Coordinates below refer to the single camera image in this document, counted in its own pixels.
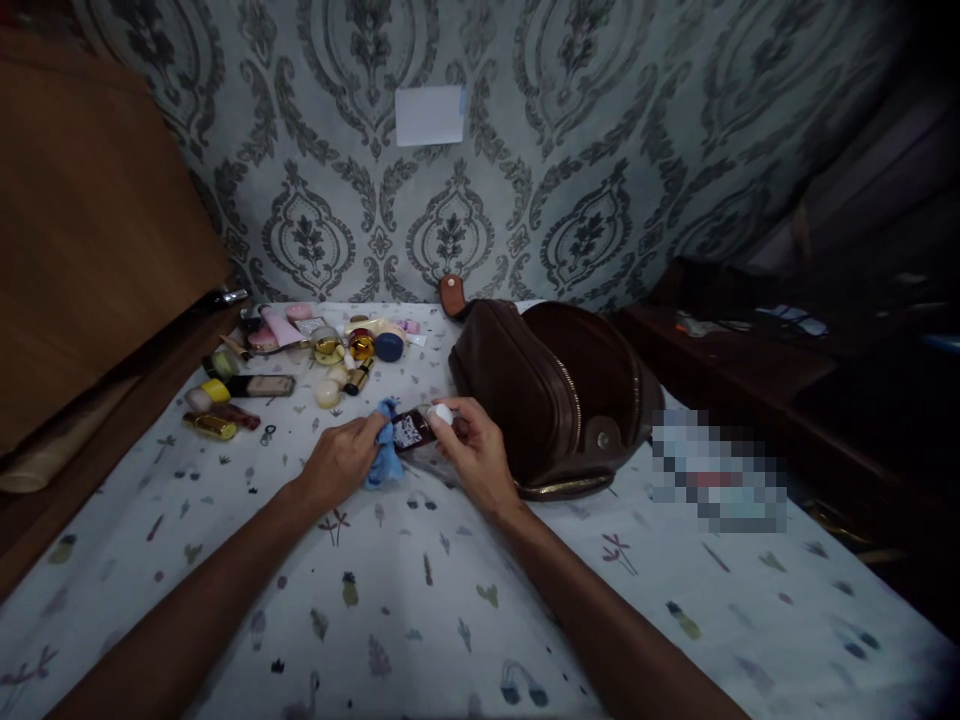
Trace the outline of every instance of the paper note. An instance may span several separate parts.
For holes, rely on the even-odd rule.
[[[464,85],[397,90],[397,146],[463,142]]]

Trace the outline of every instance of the leather pouch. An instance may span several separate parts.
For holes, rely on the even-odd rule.
[[[633,347],[567,303],[522,315],[503,300],[467,303],[456,275],[440,281],[440,297],[465,323],[449,359],[457,391],[500,426],[521,496],[569,499],[610,485],[663,409],[660,383]]]

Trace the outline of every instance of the keychain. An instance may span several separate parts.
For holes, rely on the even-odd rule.
[[[273,439],[273,434],[277,431],[276,425],[267,425],[263,429],[263,437],[260,438],[260,444],[266,447],[270,444],[270,440]]]

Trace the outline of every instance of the yellow cap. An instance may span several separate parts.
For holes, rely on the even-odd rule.
[[[214,402],[230,402],[230,391],[227,390],[227,386],[219,380],[207,380],[205,383],[201,383],[200,387],[203,388],[207,395],[213,398]]]

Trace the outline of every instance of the damask wallpaper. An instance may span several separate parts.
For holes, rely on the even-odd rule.
[[[875,101],[868,0],[75,0],[148,79],[265,299],[468,292],[612,308],[729,257]],[[394,90],[464,84],[464,142],[397,148]]]

